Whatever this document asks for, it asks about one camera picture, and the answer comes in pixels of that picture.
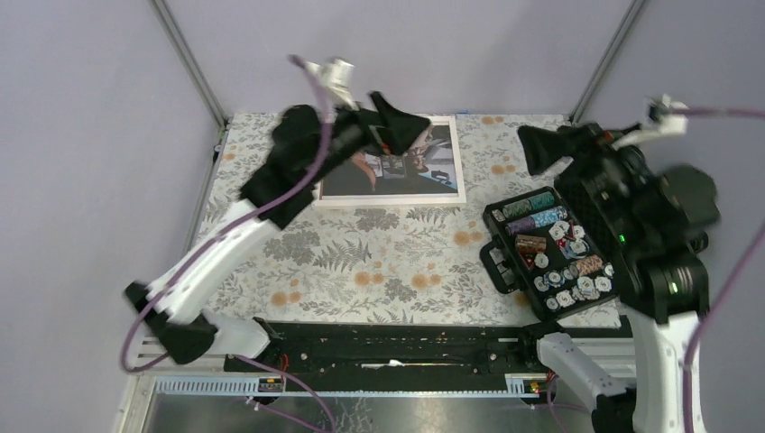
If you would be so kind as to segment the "printed photo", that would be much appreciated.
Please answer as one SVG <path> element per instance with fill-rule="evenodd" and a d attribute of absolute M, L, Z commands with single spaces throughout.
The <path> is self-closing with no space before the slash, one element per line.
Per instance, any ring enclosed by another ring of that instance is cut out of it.
<path fill-rule="evenodd" d="M 401 156 L 357 152 L 324 178 L 320 197 L 457 196 L 461 181 L 457 150 L 451 124 L 435 121 Z"/>

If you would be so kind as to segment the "light wooden picture frame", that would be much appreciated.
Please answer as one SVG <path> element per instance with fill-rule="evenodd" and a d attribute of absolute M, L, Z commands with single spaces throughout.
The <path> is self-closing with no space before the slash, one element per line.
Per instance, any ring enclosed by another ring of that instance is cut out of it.
<path fill-rule="evenodd" d="M 452 126 L 452 134 L 457 139 L 456 118 L 453 115 L 430 115 L 428 117 L 433 124 L 435 121 L 448 121 Z M 465 182 L 462 168 L 462 159 L 458 144 L 456 162 L 461 165 L 458 173 L 461 175 L 459 182 L 460 193 L 457 196 L 425 195 L 425 196 L 387 196 L 371 198 L 347 198 L 347 199 L 323 199 L 320 197 L 320 187 L 323 180 L 316 188 L 315 207 L 344 208 L 344 207 L 397 207 L 397 206 L 462 206 L 466 203 Z"/>

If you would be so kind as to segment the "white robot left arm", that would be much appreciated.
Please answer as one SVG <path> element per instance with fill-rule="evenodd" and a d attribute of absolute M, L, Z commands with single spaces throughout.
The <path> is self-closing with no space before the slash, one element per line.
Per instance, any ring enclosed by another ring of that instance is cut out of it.
<path fill-rule="evenodd" d="M 125 288 L 137 322 L 164 350 L 160 361 L 184 365 L 204 355 L 241 355 L 260 371 L 279 362 L 281 349 L 260 323 L 215 314 L 205 306 L 245 259 L 314 202 L 317 183 L 331 171 L 360 151 L 401 156 L 426 135 L 431 126 L 426 116 L 393 107 L 377 91 L 369 97 L 373 109 L 286 109 L 272 130 L 264 163 L 217 226 L 161 277 Z"/>

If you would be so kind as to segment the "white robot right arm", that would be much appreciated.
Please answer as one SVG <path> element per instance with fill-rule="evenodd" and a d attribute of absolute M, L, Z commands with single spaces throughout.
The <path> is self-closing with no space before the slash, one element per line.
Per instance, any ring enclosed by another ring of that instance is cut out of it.
<path fill-rule="evenodd" d="M 695 330 L 709 318 L 709 276 L 699 254 L 720 218 L 717 189 L 698 168 L 652 172 L 641 146 L 679 136 L 686 120 L 606 130 L 597 124 L 518 130 L 527 168 L 538 175 L 564 157 L 554 185 L 614 268 L 631 327 L 636 383 L 625 384 L 582 352 L 553 322 L 529 326 L 519 363 L 547 367 L 583 402 L 596 432 L 701 432 Z"/>

